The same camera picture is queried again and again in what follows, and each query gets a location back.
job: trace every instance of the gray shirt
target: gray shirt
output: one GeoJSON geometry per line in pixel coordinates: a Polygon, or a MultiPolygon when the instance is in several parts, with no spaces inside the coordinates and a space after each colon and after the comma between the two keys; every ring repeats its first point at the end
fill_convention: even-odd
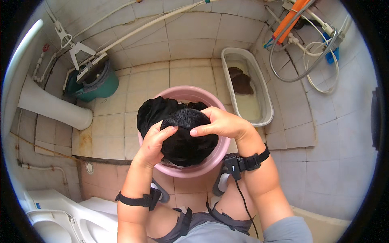
{"type": "MultiPolygon", "coordinates": [[[[264,243],[311,243],[311,231],[302,217],[287,217],[281,219],[264,232],[264,243]]],[[[181,236],[175,243],[260,243],[258,239],[239,231],[232,231],[228,226],[215,222],[206,222],[194,227],[186,236],[181,236]]]]}

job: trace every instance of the sock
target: sock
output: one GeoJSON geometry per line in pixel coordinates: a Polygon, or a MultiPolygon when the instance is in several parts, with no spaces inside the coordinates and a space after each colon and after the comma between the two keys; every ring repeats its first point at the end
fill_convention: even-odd
{"type": "Polygon", "coordinates": [[[157,185],[156,185],[156,184],[154,184],[154,183],[151,183],[150,187],[152,187],[152,188],[155,188],[155,189],[158,189],[158,190],[159,190],[159,188],[157,187],[157,185]]]}
{"type": "Polygon", "coordinates": [[[230,174],[223,173],[223,174],[220,176],[218,188],[219,188],[219,190],[222,191],[222,192],[225,192],[225,191],[227,190],[227,179],[228,179],[229,175],[230,175],[230,174]]]}

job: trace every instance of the white plastic tub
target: white plastic tub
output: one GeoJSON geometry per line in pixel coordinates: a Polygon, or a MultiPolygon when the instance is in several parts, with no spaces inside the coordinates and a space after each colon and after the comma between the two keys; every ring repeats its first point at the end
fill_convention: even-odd
{"type": "Polygon", "coordinates": [[[273,105],[265,79],[253,54],[245,49],[226,47],[221,52],[221,59],[235,113],[251,122],[254,127],[269,124],[273,119],[273,105]],[[234,92],[229,67],[240,68],[251,78],[253,95],[240,95],[234,92]]]}

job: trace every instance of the green bucket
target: green bucket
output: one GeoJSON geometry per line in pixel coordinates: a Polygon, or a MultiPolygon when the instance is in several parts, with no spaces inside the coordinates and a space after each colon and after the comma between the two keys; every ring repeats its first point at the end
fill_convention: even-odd
{"type": "Polygon", "coordinates": [[[84,102],[91,102],[95,98],[106,98],[113,95],[119,86],[119,79],[112,70],[110,61],[107,60],[96,65],[98,67],[88,74],[82,84],[77,83],[79,71],[71,72],[65,92],[84,102]]]}

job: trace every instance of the toilet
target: toilet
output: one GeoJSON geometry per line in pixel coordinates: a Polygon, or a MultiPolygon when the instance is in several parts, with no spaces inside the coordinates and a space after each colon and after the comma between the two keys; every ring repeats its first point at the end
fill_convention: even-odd
{"type": "Polygon", "coordinates": [[[54,189],[27,191],[26,212],[46,243],[117,242],[117,203],[92,197],[76,203],[54,189]]]}

